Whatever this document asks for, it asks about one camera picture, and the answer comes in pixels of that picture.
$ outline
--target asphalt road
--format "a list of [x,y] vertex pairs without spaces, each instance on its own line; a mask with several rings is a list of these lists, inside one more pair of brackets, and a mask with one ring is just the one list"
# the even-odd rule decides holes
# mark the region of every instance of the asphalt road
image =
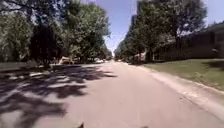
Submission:
[[[61,79],[50,83],[49,87],[66,88],[45,95],[35,91],[23,93],[63,103],[66,113],[61,117],[39,116],[28,127],[75,128],[83,122],[85,128],[224,128],[224,122],[216,116],[138,67],[109,62],[64,71],[64,74],[51,76],[50,80]],[[21,114],[14,115],[21,119]],[[4,115],[2,119],[18,124],[18,119],[13,121],[10,117]]]

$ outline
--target foliage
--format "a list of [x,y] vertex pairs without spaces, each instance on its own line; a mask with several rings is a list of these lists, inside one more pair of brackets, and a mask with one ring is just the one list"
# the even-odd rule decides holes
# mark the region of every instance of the foliage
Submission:
[[0,18],[1,61],[20,61],[28,55],[32,27],[20,14]]
[[207,14],[201,0],[142,0],[138,1],[137,10],[125,39],[115,50],[117,59],[145,50],[146,59],[152,61],[156,47],[200,30]]
[[60,58],[61,51],[56,38],[51,27],[36,26],[30,41],[30,57],[44,66],[48,66],[54,57]]
[[108,17],[94,3],[2,0],[0,15],[0,42],[4,46],[0,52],[13,56],[13,61],[29,55],[30,59],[48,65],[62,55],[83,62],[109,55],[103,38],[109,34]]

